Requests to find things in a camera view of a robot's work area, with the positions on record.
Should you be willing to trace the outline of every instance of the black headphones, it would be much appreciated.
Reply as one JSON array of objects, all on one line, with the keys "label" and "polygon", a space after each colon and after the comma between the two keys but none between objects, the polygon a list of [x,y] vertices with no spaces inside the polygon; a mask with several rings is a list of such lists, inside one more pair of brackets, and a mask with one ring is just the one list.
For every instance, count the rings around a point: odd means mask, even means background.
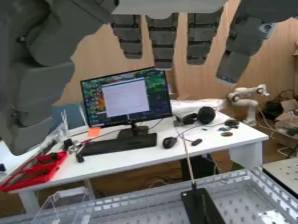
[{"label": "black headphones", "polygon": [[193,113],[182,117],[184,125],[194,124],[198,121],[201,124],[209,124],[216,118],[216,111],[212,107],[202,107],[198,113]]}]

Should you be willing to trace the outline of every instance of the wooden wall panel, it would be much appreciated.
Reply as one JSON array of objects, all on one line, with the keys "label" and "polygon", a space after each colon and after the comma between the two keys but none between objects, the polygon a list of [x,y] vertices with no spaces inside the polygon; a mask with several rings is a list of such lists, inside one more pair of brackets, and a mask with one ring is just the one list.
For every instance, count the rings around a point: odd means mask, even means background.
[{"label": "wooden wall panel", "polygon": [[[212,51],[202,66],[186,64],[186,15],[180,17],[174,71],[181,98],[225,98],[233,89],[233,87],[216,80],[216,73],[225,51],[228,28],[238,2],[238,0],[230,0],[225,5]],[[264,43],[258,54],[252,58],[237,86],[253,87],[265,83],[272,97],[282,90],[294,88],[295,64],[291,55],[295,50],[297,40],[298,20],[290,19],[277,25],[272,38]]]},{"label": "wooden wall panel", "polygon": [[154,65],[150,47],[152,42],[145,21],[142,21],[142,34],[144,56],[140,60],[128,60],[125,58],[119,39],[109,25],[104,25],[96,34],[84,38],[72,57],[76,72],[57,104],[81,101],[81,80]]},{"label": "wooden wall panel", "polygon": [[[216,81],[216,73],[225,51],[229,25],[238,2],[238,0],[229,0],[229,3],[225,5],[212,51],[206,63],[202,66],[186,64],[186,15],[181,14],[180,16],[174,74],[177,91],[181,98],[225,98],[233,89]],[[108,25],[95,35],[83,40],[73,55],[76,73],[65,88],[64,96],[59,101],[60,104],[73,103],[81,100],[80,80],[153,65],[146,26],[144,26],[142,32],[144,57],[141,60],[125,59],[117,38]],[[274,97],[282,90],[294,88],[295,62],[291,55],[295,51],[297,40],[298,20],[290,19],[277,25],[272,38],[265,42],[258,54],[252,58],[252,62],[237,86],[253,87],[261,83],[266,83],[269,92],[272,93],[270,97]]]}]

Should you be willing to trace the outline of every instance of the computer monitor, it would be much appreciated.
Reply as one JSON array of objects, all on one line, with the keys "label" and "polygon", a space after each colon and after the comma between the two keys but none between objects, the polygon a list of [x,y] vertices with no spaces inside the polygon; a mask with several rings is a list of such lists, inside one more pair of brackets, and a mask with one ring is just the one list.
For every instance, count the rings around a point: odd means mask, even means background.
[{"label": "computer monitor", "polygon": [[89,126],[131,124],[123,137],[148,132],[137,122],[172,116],[166,75],[154,68],[84,80],[81,90]]}]

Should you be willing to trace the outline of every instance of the red object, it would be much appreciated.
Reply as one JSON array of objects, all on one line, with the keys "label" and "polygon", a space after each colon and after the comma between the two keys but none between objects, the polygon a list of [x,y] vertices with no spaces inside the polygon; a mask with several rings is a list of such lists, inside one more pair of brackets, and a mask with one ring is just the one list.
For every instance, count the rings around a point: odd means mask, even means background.
[{"label": "red object", "polygon": [[68,152],[63,151],[29,160],[0,186],[0,191],[8,192],[48,182],[67,156]]}]

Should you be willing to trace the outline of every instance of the perforated metal surface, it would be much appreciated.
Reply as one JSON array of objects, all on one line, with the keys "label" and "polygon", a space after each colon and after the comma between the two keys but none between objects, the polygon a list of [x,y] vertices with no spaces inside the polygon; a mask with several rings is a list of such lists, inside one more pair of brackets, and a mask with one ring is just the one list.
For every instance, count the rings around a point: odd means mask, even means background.
[{"label": "perforated metal surface", "polygon": [[265,164],[264,168],[298,194],[298,158]]},{"label": "perforated metal surface", "polygon": [[[208,189],[226,223],[297,223],[297,200],[260,170],[208,177],[197,180],[197,185]],[[181,201],[181,192],[188,190],[190,182],[184,182],[56,208],[56,212],[40,213],[39,223],[52,224],[59,219],[64,224],[76,216],[76,224],[188,224]],[[17,223],[17,217],[13,221],[1,223]]]}]

